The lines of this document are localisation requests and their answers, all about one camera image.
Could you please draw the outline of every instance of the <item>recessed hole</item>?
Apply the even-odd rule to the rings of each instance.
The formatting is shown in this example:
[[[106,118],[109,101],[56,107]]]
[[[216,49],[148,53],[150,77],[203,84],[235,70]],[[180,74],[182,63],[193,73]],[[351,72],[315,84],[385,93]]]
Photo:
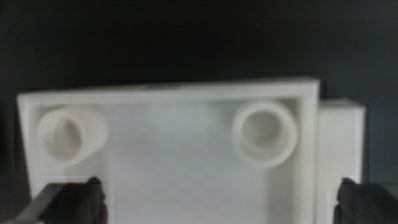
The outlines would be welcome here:
[[[282,120],[271,112],[258,112],[248,117],[242,127],[244,138],[258,148],[267,148],[266,146],[278,141],[282,126]]]
[[[70,160],[79,154],[83,149],[83,133],[75,122],[70,119],[63,119],[47,136],[47,147],[54,157],[59,160]]]

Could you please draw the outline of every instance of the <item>cylindrical hole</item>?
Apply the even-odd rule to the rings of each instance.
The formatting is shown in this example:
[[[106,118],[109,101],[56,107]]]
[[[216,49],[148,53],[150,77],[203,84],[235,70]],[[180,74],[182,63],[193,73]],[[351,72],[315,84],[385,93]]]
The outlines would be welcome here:
[[[283,135],[283,124],[280,117],[269,111],[260,111],[246,119],[242,134],[246,142],[257,149],[271,150]]]
[[[70,160],[81,152],[83,133],[75,122],[68,118],[54,126],[54,132],[47,136],[47,147],[59,160]]]

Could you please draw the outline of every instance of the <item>block face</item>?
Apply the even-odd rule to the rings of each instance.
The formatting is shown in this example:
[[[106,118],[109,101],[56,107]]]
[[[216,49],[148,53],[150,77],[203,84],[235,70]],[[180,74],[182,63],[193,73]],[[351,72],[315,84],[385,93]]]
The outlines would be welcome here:
[[[271,100],[292,113],[299,143],[266,169],[237,154],[232,124],[241,106]],[[49,159],[36,136],[43,116],[70,105],[95,105],[109,122],[107,143],[74,166]],[[111,223],[313,223],[317,109],[315,80],[24,94],[33,197],[47,183],[98,176]]]
[[[342,180],[361,183],[365,107],[351,101],[321,104],[317,223],[333,224]]]

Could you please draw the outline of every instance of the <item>black background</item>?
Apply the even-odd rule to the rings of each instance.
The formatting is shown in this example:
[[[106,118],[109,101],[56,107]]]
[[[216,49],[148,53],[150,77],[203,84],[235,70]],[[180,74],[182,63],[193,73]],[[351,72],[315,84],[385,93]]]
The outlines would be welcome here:
[[[29,203],[22,91],[303,75],[369,106],[365,180],[395,183],[398,1],[3,2],[0,222]]]

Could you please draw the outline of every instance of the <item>white surface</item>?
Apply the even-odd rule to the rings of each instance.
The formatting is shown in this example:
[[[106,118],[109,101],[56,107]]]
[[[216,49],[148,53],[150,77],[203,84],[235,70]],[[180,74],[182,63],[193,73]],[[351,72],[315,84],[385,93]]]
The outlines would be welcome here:
[[[239,107],[276,100],[290,109],[299,144],[271,170],[234,150]],[[111,223],[308,224],[315,217],[319,82],[280,80],[24,94],[19,98],[33,196],[49,182],[106,182]],[[47,111],[97,104],[109,120],[102,150],[70,168],[43,155],[36,128]]]
[[[109,138],[107,119],[90,106],[52,109],[40,120],[38,140],[45,155],[67,166],[102,149]]]
[[[297,147],[297,121],[276,101],[250,102],[234,119],[234,142],[239,154],[260,167],[276,167]]]
[[[333,224],[344,177],[361,183],[365,107],[351,101],[321,104],[317,224]]]

